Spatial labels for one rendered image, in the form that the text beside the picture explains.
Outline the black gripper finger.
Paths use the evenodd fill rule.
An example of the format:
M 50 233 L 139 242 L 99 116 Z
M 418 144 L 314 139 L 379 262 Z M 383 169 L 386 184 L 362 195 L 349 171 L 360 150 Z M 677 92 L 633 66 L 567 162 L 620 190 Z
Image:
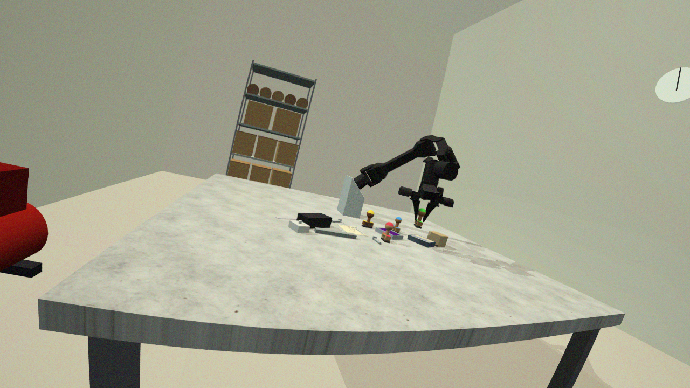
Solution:
M 434 205 L 434 204 L 431 204 L 430 202 L 428 202 L 428 206 L 427 206 L 427 208 L 426 208 L 426 210 L 425 210 L 425 211 L 426 211 L 426 214 L 425 214 L 425 216 L 423 217 L 423 222 L 425 222 L 425 220 L 428 218 L 428 216 L 429 216 L 429 214 L 431 213 L 431 211 L 433 211 L 433 209 L 436 208 L 437 206 L 439 207 L 439 205 Z
M 418 214 L 418 210 L 419 210 L 420 200 L 411 199 L 411 197 L 410 197 L 410 200 L 412 200 L 412 205 L 413 205 L 414 213 L 415 213 L 415 219 L 417 219 L 417 214 Z

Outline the cream paper card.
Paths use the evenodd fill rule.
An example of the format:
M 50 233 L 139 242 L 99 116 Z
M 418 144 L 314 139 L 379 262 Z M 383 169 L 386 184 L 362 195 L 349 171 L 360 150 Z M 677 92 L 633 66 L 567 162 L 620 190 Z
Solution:
M 338 224 L 338 226 L 341 227 L 341 228 L 342 228 L 344 231 L 346 231 L 347 233 L 354 233 L 355 235 L 368 236 L 368 235 L 364 235 L 364 233 L 362 233 L 361 231 L 359 231 L 358 229 L 356 229 L 355 226 L 353 226 L 353 227 L 351 227 L 351 226 L 344 226 L 344 225 L 342 225 L 342 224 Z

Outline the red rubber stamp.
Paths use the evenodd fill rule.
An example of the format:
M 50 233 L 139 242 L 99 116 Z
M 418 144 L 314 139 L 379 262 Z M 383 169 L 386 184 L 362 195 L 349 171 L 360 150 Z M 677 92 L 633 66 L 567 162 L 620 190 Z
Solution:
M 389 236 L 389 232 L 394 228 L 394 225 L 392 223 L 386 223 L 385 228 L 386 233 L 382 232 L 381 240 L 383 240 L 385 243 L 390 243 L 391 236 Z

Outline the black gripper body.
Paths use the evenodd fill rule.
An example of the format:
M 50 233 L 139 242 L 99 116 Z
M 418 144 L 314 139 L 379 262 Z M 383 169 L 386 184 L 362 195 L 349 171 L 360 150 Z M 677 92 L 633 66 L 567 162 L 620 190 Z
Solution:
M 438 180 L 439 179 L 437 179 L 437 178 L 429 177 L 427 175 L 422 175 L 421 180 L 426 180 L 427 184 L 432 184 L 432 182 L 434 182 L 436 184 L 436 187 L 438 187 Z M 415 199 L 415 200 L 421 199 L 420 194 L 418 194 L 415 191 L 412 191 L 412 189 L 410 189 L 410 188 L 406 188 L 403 186 L 401 186 L 399 188 L 398 194 L 400 196 L 407 196 L 407 197 L 411 196 L 411 199 Z M 448 197 L 442 197 L 442 198 L 436 197 L 436 201 L 434 201 L 434 202 L 430 201 L 430 203 L 434 204 L 434 205 L 443 204 L 445 206 L 453 208 L 454 201 Z

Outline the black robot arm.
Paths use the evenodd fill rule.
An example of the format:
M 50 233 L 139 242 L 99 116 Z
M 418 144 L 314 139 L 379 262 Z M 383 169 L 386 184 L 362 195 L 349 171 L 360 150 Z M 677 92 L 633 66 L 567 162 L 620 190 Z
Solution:
M 436 151 L 433 142 L 438 145 L 438 151 Z M 436 155 L 439 161 L 434 160 L 433 157 L 428 157 Z M 414 145 L 411 150 L 402 153 L 394 159 L 384 163 L 367 165 L 363 169 L 360 169 L 361 174 L 354 178 L 354 181 L 359 189 L 367 185 L 370 187 L 375 186 L 387 177 L 390 170 L 397 169 L 401 167 L 401 165 L 417 157 L 425 158 L 423 160 L 423 162 L 426 163 L 423 175 L 445 180 L 456 179 L 460 166 L 452 148 L 449 147 L 443 137 L 428 135 L 416 142 L 416 145 Z M 367 174 L 365 172 L 367 172 Z M 444 188 L 436 187 L 434 182 L 432 182 L 432 184 L 427 184 L 426 180 L 422 180 L 418 190 L 421 199 L 431 200 L 432 202 L 436 201 L 436 197 L 442 198 L 443 192 Z

